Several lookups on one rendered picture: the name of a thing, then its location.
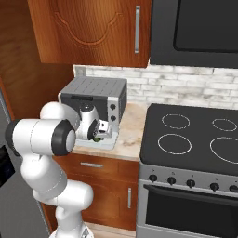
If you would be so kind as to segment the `grey stove with black hob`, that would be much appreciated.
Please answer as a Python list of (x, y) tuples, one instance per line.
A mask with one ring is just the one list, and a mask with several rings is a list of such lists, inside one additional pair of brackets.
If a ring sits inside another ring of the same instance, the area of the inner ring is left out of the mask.
[[(149, 175), (157, 176), (155, 182)], [(176, 183), (170, 185), (169, 177)], [(195, 181), (190, 188), (186, 182)], [(139, 155), (139, 183), (238, 198), (238, 111), (152, 104)], [(210, 189), (217, 183), (219, 189)]]

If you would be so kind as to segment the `pale blue tupperware container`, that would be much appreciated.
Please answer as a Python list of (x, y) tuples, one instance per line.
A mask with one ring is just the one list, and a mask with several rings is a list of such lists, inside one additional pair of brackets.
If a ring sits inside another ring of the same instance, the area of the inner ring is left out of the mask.
[(81, 147), (101, 149), (101, 150), (112, 150), (117, 141), (117, 137), (118, 137), (118, 133), (113, 131), (111, 138), (105, 138), (100, 140), (99, 142), (96, 142), (93, 139), (92, 140), (77, 139), (75, 141), (75, 145), (81, 146)]

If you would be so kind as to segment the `grey toaster oven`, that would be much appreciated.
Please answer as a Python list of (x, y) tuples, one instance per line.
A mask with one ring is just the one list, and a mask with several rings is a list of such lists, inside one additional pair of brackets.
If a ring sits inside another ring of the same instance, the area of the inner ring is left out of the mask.
[(119, 125), (127, 103), (127, 80), (79, 76), (58, 94), (58, 101), (79, 112), (83, 103), (93, 104), (99, 119), (107, 121), (114, 131)]

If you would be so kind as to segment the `wooden wall cupboard door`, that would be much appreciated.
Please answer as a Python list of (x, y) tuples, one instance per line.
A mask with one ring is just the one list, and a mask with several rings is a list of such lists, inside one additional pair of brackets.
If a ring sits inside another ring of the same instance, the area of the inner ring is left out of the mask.
[[(145, 68), (152, 0), (27, 0), (43, 63)], [(135, 11), (140, 6), (139, 53)]]

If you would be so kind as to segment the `grey fridge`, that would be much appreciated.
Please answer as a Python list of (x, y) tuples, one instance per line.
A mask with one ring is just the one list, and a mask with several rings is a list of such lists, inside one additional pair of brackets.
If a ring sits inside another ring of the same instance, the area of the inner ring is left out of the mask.
[(48, 238), (50, 231), (42, 208), (20, 173), (22, 160), (5, 141), (10, 121), (0, 89), (0, 238)]

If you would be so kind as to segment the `black microwave oven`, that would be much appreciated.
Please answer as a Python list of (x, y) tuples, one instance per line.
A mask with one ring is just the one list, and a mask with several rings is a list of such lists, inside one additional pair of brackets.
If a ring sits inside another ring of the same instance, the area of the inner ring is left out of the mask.
[(151, 64), (238, 69), (238, 0), (153, 0)]

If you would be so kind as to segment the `black glass oven door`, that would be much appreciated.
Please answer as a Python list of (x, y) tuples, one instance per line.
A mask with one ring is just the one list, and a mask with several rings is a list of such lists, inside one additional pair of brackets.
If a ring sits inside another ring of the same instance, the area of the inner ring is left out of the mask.
[(136, 238), (238, 238), (238, 207), (159, 195), (144, 185)]

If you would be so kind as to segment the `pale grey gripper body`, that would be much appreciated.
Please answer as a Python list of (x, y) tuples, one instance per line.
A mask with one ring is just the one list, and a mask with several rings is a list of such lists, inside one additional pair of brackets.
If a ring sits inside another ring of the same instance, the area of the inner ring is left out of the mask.
[(107, 131), (100, 130), (97, 137), (100, 139), (109, 139), (112, 137), (112, 130), (110, 128)]

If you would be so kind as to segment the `tall wooden side panel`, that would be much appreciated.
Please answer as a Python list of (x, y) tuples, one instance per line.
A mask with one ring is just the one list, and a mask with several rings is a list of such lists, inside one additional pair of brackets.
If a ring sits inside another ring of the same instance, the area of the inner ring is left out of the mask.
[(40, 61), (27, 0), (0, 0), (0, 79), (17, 119), (37, 118), (73, 79), (73, 67)]

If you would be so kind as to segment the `wooden base cupboard door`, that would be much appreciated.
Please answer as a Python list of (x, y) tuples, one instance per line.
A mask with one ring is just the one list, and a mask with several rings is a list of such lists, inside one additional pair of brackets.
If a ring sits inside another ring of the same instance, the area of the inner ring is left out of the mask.
[[(68, 178), (83, 181), (93, 188), (93, 202), (82, 211), (84, 221), (129, 231), (136, 229), (138, 182), (75, 174), (69, 174)], [(132, 190), (130, 209), (127, 208), (129, 187)]]

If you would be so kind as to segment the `wooden drawer front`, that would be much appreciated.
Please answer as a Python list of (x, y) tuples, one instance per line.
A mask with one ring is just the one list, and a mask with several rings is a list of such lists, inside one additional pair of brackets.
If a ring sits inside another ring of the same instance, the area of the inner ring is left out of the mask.
[[(115, 158), (70, 153), (66, 156), (54, 156), (54, 160), (67, 174), (86, 175), (99, 179), (137, 182), (139, 163)], [(81, 166), (80, 162), (103, 165), (103, 168)]]

